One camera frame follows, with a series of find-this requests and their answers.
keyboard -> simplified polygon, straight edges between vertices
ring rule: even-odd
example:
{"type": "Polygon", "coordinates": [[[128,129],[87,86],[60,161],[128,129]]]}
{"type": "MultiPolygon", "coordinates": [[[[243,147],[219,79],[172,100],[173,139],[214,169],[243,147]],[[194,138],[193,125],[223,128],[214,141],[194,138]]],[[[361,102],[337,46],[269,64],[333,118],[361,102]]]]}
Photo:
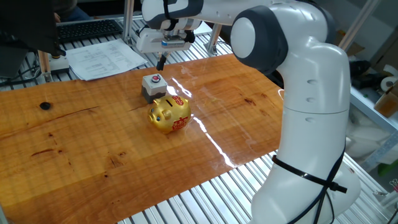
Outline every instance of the keyboard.
{"type": "Polygon", "coordinates": [[[60,25],[57,26],[57,30],[60,43],[120,34],[123,31],[119,24],[112,19],[60,25]]]}

paper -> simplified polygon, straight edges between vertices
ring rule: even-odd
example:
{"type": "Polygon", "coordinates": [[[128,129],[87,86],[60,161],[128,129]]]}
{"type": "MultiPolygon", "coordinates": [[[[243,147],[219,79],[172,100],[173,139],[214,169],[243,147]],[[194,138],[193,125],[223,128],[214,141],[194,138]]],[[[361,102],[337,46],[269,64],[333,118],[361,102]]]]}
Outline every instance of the paper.
{"type": "Polygon", "coordinates": [[[385,65],[383,71],[391,73],[393,76],[398,77],[398,70],[391,65],[385,65]]]}
{"type": "Polygon", "coordinates": [[[121,39],[67,50],[67,57],[75,75],[86,81],[126,72],[147,63],[121,39]]]}

gold piggy bank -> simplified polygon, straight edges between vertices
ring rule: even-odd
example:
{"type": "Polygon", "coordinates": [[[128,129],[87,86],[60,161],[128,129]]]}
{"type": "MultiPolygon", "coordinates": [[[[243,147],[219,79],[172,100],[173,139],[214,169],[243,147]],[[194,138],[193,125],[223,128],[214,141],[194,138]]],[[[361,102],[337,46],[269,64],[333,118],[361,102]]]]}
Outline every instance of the gold piggy bank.
{"type": "Polygon", "coordinates": [[[155,99],[148,111],[148,121],[164,134],[185,127],[190,118],[189,101],[179,96],[155,99]]]}

wood grain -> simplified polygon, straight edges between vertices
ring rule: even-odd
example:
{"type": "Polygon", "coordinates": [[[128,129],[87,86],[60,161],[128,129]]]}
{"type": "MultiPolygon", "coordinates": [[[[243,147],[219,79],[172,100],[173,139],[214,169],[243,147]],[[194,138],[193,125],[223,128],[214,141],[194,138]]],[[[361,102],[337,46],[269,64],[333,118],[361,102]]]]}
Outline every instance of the wood grain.
{"type": "Polygon", "coordinates": [[[42,73],[51,71],[50,62],[49,62],[49,54],[39,50],[38,55],[39,55],[40,68],[42,70],[42,73]]]}
{"type": "Polygon", "coordinates": [[[0,93],[0,203],[16,224],[115,223],[278,147],[279,88],[233,55],[165,66],[188,127],[146,119],[144,75],[0,93]],[[52,107],[40,109],[41,102],[52,107]]]}

wire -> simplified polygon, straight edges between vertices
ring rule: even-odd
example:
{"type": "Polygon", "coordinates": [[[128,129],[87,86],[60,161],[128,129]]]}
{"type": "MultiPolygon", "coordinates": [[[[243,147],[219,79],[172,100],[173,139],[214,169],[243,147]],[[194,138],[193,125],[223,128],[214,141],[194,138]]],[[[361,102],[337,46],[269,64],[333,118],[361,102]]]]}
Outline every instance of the wire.
{"type": "Polygon", "coordinates": [[[390,224],[392,222],[392,220],[394,219],[394,217],[397,215],[398,213],[398,208],[396,209],[396,212],[394,212],[394,214],[392,215],[390,221],[387,222],[387,224],[390,224]]]}
{"type": "Polygon", "coordinates": [[[326,192],[326,196],[328,197],[330,208],[331,208],[332,218],[331,218],[331,223],[330,224],[332,224],[335,221],[335,209],[333,208],[333,204],[331,203],[330,196],[329,196],[328,192],[326,192]]]}
{"type": "Polygon", "coordinates": [[[315,198],[315,200],[308,206],[300,215],[298,215],[296,218],[294,218],[292,221],[290,221],[288,224],[294,224],[297,221],[299,221],[301,218],[304,217],[320,200],[321,196],[325,193],[326,187],[322,188],[322,191],[318,194],[318,196],[315,198]]]}
{"type": "Polygon", "coordinates": [[[39,54],[38,54],[37,52],[35,52],[34,54],[35,54],[35,59],[34,59],[34,61],[33,61],[33,67],[36,67],[36,65],[37,65],[38,63],[40,63],[40,62],[39,62],[39,54]]]}
{"type": "Polygon", "coordinates": [[[145,28],[149,28],[148,25],[145,25],[143,28],[136,30],[136,34],[138,37],[140,37],[141,32],[145,29],[145,28]]]}
{"type": "Polygon", "coordinates": [[[20,78],[20,77],[22,78],[22,75],[23,75],[23,74],[25,74],[25,73],[27,73],[27,72],[32,72],[34,69],[37,69],[37,68],[39,68],[39,67],[40,67],[40,66],[36,66],[36,67],[30,68],[30,69],[28,69],[28,70],[22,72],[21,74],[17,75],[16,77],[10,78],[10,79],[8,79],[7,81],[4,81],[4,82],[0,83],[0,87],[2,87],[2,86],[7,86],[7,85],[18,85],[18,84],[23,84],[23,83],[27,83],[27,82],[30,82],[30,81],[32,81],[32,80],[35,80],[37,77],[40,76],[40,74],[41,74],[41,71],[40,71],[40,70],[37,70],[36,73],[35,73],[35,76],[32,77],[32,78],[28,78],[28,79],[26,79],[26,80],[21,80],[21,81],[13,81],[13,80],[15,80],[15,79],[17,79],[17,78],[20,78]]]}
{"type": "Polygon", "coordinates": [[[325,199],[325,194],[323,194],[319,200],[319,204],[317,207],[317,212],[315,214],[315,219],[314,219],[314,223],[318,223],[319,220],[319,216],[321,215],[321,210],[322,210],[322,205],[323,205],[323,200],[325,199]]]}

